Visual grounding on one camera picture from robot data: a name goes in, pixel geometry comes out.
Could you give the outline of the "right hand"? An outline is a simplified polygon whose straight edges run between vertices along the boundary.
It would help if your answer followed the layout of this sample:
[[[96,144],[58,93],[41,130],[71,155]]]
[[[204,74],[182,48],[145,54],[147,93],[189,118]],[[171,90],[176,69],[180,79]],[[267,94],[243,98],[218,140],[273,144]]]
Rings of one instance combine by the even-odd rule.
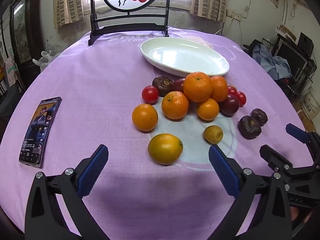
[[[290,210],[291,210],[291,220],[294,221],[299,216],[299,208],[290,206]],[[312,214],[313,214],[313,212],[311,211],[310,213],[308,213],[307,215],[304,216],[304,219],[303,219],[304,224],[306,224],[308,222],[308,220],[310,219]]]

